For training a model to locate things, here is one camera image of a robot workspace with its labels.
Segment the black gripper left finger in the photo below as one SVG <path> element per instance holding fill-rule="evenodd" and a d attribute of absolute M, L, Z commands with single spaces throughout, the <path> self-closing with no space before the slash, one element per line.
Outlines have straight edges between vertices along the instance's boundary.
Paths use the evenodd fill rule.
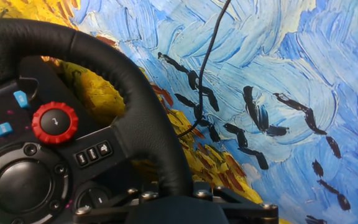
<path fill-rule="evenodd" d="M 140 188 L 130 187 L 113 197 L 108 197 L 100 187 L 92 187 L 78 197 L 73 223 L 124 223 L 136 206 L 159 197 L 157 183 L 144 183 Z"/>

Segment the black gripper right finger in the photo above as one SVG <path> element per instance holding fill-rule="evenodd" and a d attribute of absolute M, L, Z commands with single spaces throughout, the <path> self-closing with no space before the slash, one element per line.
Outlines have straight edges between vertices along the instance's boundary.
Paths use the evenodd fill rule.
<path fill-rule="evenodd" d="M 279 224 L 277 205 L 253 202 L 222 185 L 212 187 L 207 182 L 194 182 L 193 196 L 217 205 L 230 223 Z"/>

